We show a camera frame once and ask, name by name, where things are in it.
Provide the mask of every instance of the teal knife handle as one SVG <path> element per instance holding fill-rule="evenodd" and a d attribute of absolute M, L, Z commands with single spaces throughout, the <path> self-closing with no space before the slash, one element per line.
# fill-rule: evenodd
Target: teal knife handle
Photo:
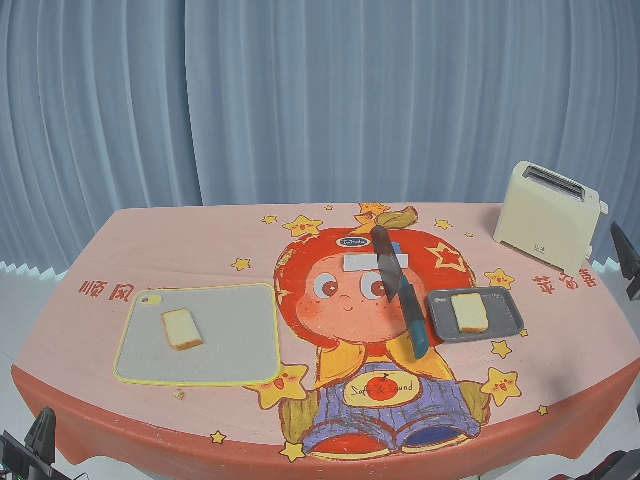
<path fill-rule="evenodd" d="M 411 338 L 413 356 L 416 359 L 421 359 L 429 350 L 429 337 L 427 336 L 425 318 L 422 314 L 420 302 L 418 302 L 413 285 L 408 283 L 405 276 L 402 276 L 400 280 L 398 298 L 400 299 L 404 323 L 409 331 L 409 338 Z"/>

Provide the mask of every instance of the toast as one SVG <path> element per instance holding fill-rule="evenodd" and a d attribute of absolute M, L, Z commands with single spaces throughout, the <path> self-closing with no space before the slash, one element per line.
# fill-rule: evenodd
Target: toast
<path fill-rule="evenodd" d="M 489 327 L 486 309 L 479 293 L 464 293 L 451 296 L 453 311 L 456 313 L 460 332 L 484 332 Z"/>
<path fill-rule="evenodd" d="M 187 350 L 202 345 L 202 338 L 188 309 L 176 309 L 162 313 L 164 332 L 174 350 Z"/>

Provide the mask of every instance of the cream toaster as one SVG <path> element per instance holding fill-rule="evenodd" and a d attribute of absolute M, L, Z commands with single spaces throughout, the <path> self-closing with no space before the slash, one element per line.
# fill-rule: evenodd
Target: cream toaster
<path fill-rule="evenodd" d="M 600 213 L 609 208 L 595 190 L 522 161 L 511 173 L 493 239 L 577 277 Z"/>

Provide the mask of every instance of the blue curtain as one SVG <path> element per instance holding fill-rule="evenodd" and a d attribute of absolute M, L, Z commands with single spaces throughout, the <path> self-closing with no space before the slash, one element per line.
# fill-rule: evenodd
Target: blue curtain
<path fill-rule="evenodd" d="M 640 246 L 640 0 L 0 0 L 0 259 L 123 207 L 500 202 L 521 159 Z"/>

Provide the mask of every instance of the toaster slot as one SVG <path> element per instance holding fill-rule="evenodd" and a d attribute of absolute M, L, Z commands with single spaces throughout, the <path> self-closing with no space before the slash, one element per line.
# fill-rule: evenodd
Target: toaster slot
<path fill-rule="evenodd" d="M 522 176 L 535 183 L 551 188 L 556 192 L 560 192 L 565 196 L 578 199 L 578 201 L 584 201 L 584 188 L 582 185 L 560 178 L 560 176 L 556 176 L 553 172 L 544 171 L 534 165 L 530 165 L 525 169 Z"/>

